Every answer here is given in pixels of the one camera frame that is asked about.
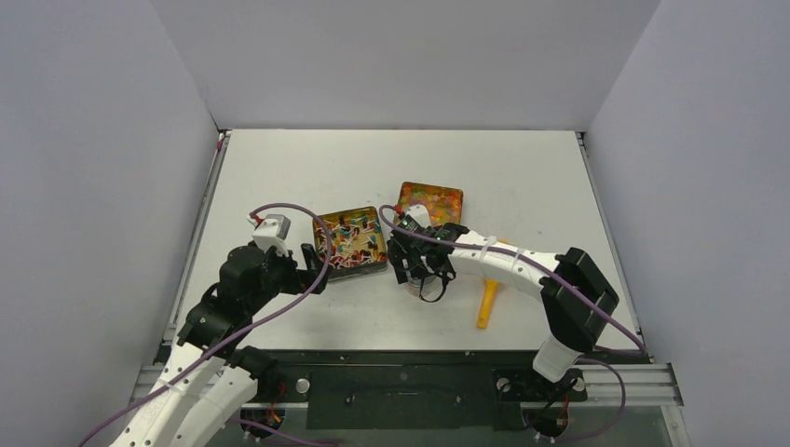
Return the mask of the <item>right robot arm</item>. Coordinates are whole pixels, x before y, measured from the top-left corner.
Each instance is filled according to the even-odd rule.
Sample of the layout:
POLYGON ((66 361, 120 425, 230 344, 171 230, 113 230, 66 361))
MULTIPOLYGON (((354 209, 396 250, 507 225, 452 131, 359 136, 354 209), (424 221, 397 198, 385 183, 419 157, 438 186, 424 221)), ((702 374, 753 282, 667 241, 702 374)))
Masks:
POLYGON ((438 278, 445 289, 458 275, 494 280, 542 304, 549 335, 525 373, 527 389, 548 398, 576 360, 595 348, 620 298, 592 257, 519 249, 493 236, 446 223, 424 227, 406 218, 387 242, 398 283, 438 278))

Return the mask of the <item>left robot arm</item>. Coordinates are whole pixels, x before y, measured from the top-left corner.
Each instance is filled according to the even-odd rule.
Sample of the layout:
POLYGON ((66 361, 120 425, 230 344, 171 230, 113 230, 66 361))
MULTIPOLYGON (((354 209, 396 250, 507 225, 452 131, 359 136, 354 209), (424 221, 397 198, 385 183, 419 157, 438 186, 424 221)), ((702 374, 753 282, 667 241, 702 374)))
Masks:
POLYGON ((305 267, 278 237, 228 253, 218 280, 187 313, 157 386, 132 404, 135 414, 115 446, 199 446, 245 399, 275 394, 272 360, 239 344, 256 328, 253 317, 274 298, 290 294, 301 302, 325 289, 330 263, 310 244, 301 250, 305 267))

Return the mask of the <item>orange plastic scoop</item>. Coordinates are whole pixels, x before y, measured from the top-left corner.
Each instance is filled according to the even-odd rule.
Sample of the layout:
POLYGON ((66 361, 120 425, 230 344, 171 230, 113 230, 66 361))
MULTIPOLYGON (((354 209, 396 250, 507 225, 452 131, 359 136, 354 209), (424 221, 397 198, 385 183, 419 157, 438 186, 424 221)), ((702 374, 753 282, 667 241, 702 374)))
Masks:
POLYGON ((493 279, 486 278, 484 280, 484 295, 476 318, 476 328, 479 330, 485 330, 489 325, 491 313, 497 298, 498 287, 499 283, 493 279))

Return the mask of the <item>tin box of gummy candies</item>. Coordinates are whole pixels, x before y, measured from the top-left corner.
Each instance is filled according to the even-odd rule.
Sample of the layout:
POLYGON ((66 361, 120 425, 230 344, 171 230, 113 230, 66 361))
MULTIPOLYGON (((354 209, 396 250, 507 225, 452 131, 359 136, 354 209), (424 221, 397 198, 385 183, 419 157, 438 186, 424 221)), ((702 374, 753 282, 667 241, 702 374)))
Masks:
POLYGON ((404 182, 397 206, 402 210, 414 205, 423 205, 429 215, 430 224, 460 224, 462 220, 464 194, 461 189, 425 183, 404 182))

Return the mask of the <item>tin box of lollipops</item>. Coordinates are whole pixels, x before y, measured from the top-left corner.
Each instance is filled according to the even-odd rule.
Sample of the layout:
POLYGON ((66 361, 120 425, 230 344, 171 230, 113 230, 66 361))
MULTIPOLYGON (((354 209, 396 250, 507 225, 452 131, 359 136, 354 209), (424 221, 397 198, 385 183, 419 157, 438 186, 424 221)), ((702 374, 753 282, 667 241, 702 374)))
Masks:
POLYGON ((329 259, 328 281, 372 275, 387 269, 388 253, 378 213, 373 206, 336 211, 320 216, 330 231, 312 222, 314 245, 320 258, 329 259))

